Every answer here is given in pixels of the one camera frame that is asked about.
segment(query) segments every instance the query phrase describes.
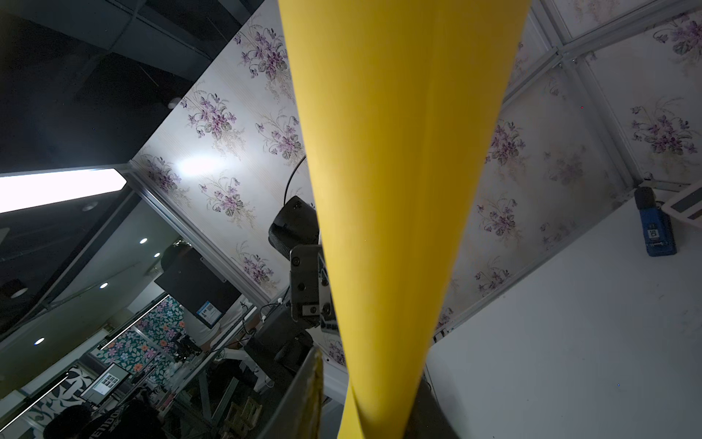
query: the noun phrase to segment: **black ceiling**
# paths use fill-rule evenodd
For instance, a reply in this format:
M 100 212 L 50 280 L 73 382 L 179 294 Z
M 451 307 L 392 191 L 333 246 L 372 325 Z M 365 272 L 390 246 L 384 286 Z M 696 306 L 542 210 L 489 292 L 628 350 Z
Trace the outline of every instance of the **black ceiling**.
M 248 15 L 261 3 L 2 2 L 0 176 L 127 163 L 166 118 L 168 103 L 187 93 L 241 27 L 223 6 L 231 6 L 232 1 L 238 1 Z M 106 41 L 105 35 L 115 37 Z M 164 41 L 176 41 L 177 47 L 163 46 Z M 181 57 L 184 53 L 191 55 L 195 61 L 187 64 L 178 59 L 178 53 Z M 0 299 L 0 332 L 28 317 L 27 311 L 34 308 L 130 193 L 126 188 L 0 214 L 0 229 L 10 228 L 0 242 L 0 285 L 18 278 L 29 287 L 16 299 Z M 92 201 L 98 205 L 83 211 Z M 137 201 L 135 197 L 130 205 Z M 131 208 L 122 210 L 127 214 Z M 91 243 L 93 253 L 98 244 Z M 86 252 L 61 282 L 67 284 L 90 254 Z M 61 290 L 58 285 L 48 298 Z

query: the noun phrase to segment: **black panel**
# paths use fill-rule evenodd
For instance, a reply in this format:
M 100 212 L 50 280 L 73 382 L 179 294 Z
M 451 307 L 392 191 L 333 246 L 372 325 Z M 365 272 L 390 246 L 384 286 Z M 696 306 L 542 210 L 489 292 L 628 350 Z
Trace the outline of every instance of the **black panel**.
M 160 275 L 156 284 L 163 288 L 191 314 L 198 317 L 205 325 L 212 326 L 219 321 L 234 302 L 241 296 L 239 290 L 229 282 L 222 282 L 201 261 L 202 256 L 195 249 L 190 249 L 178 258 Z M 214 321 L 206 321 L 198 314 L 202 306 L 209 302 L 221 313 Z

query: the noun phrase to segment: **sticker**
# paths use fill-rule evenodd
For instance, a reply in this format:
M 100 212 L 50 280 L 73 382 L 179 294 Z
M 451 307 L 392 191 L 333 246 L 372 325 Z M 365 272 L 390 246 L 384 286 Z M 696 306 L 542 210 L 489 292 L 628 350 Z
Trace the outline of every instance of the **sticker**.
M 203 318 L 209 325 L 214 325 L 222 313 L 209 301 L 197 311 L 197 315 Z
M 115 375 L 107 374 L 93 389 L 101 395 L 106 395 L 118 381 L 119 379 Z

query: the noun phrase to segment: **qr code label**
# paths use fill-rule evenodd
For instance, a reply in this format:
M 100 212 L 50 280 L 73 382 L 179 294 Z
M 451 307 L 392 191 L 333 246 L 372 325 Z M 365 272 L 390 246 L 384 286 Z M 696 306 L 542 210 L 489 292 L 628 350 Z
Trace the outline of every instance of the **qr code label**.
M 222 313 L 217 308 L 215 308 L 215 306 L 212 303 L 207 301 L 200 308 L 200 310 L 197 311 L 197 315 L 202 317 L 203 320 L 205 322 L 207 322 L 209 325 L 214 325 L 214 323 L 222 315 Z

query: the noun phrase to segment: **white shirt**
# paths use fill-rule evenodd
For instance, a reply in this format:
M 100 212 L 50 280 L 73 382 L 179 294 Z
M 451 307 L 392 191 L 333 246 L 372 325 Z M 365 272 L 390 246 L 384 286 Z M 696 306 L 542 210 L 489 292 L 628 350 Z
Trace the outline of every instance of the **white shirt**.
M 234 304 L 227 310 L 222 318 L 212 326 L 211 329 L 190 311 L 185 309 L 185 307 L 181 306 L 183 308 L 185 333 L 189 335 L 198 346 L 204 345 L 210 341 L 212 337 L 214 337 L 220 331 L 220 329 L 222 329 L 222 333 L 224 333 L 241 319 L 241 313 L 244 309 L 244 307 L 241 306 L 242 302 L 247 309 L 251 309 L 251 302 L 249 302 L 243 295 L 239 296 Z

